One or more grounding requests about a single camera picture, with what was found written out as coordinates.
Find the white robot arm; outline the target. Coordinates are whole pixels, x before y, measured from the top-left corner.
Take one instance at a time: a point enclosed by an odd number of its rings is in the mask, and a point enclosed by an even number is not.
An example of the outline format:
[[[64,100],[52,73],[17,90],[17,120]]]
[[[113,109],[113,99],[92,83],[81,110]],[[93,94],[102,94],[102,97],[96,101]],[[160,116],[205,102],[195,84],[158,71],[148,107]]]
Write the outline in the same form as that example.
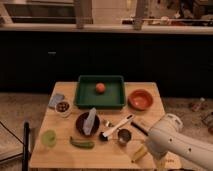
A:
[[[148,131],[145,143],[156,159],[168,152],[179,155],[207,171],[213,171],[213,144],[202,142],[181,134],[183,122],[174,114],[168,113]]]

